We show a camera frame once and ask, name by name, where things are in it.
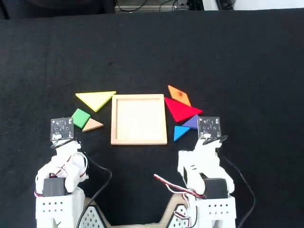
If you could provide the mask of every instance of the circuit board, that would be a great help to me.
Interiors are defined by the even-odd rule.
[[[74,125],[72,117],[51,120],[51,141],[73,138]]]
[[[219,117],[200,116],[199,122],[199,138],[218,138],[221,136]]]

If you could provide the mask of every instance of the wooden base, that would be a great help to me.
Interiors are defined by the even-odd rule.
[[[89,198],[85,199],[85,205],[89,202]],[[159,223],[149,223],[149,224],[134,224],[134,225],[120,225],[120,226],[111,226],[111,224],[106,220],[105,215],[99,208],[99,212],[101,214],[102,219],[104,220],[104,223],[107,228],[166,228],[173,211],[175,210],[175,207],[177,204],[184,204],[185,207],[187,207],[187,204],[185,203],[185,200],[181,197],[180,194],[173,194],[171,199],[169,200],[169,203],[167,205],[167,208],[160,220]]]

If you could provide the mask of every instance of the yellow triangle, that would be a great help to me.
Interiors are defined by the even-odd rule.
[[[97,112],[102,106],[107,103],[116,91],[110,92],[96,92],[96,93],[81,93],[76,96],[82,100],[87,106]]]
[[[88,122],[86,123],[85,127],[82,129],[82,132],[87,132],[87,131],[90,131],[90,130],[93,130],[93,129],[96,129],[96,128],[99,128],[102,126],[103,126],[102,123],[90,118],[88,120]]]

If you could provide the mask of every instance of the yellow tangram piece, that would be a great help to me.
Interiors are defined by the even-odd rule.
[[[109,92],[95,92],[95,93],[81,93],[76,96],[82,100],[87,106],[97,112],[102,106],[107,103],[116,91]]]
[[[168,89],[169,89],[170,95],[173,100],[176,100],[176,101],[184,103],[185,105],[191,106],[188,96],[185,92],[183,92],[177,88],[174,88],[171,85],[168,85]]]
[[[90,131],[90,130],[93,130],[93,129],[96,129],[96,128],[99,128],[102,126],[103,126],[102,123],[90,118],[88,120],[88,122],[86,123],[85,127],[82,129],[82,132],[87,132],[87,131]]]

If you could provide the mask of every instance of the perforated plastic part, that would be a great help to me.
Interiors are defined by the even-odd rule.
[[[187,209],[184,205],[177,205],[175,210],[184,216],[188,216]],[[188,220],[180,219],[179,217],[172,214],[172,217],[167,225],[167,228],[185,228],[188,226]]]
[[[202,199],[197,201],[199,217],[206,220],[235,219],[236,203],[232,196],[227,199]]]
[[[61,227],[74,228],[84,201],[85,194],[79,187],[71,195],[36,198],[37,228],[53,228],[53,220]]]
[[[81,219],[80,228],[106,228],[97,206],[90,206]]]

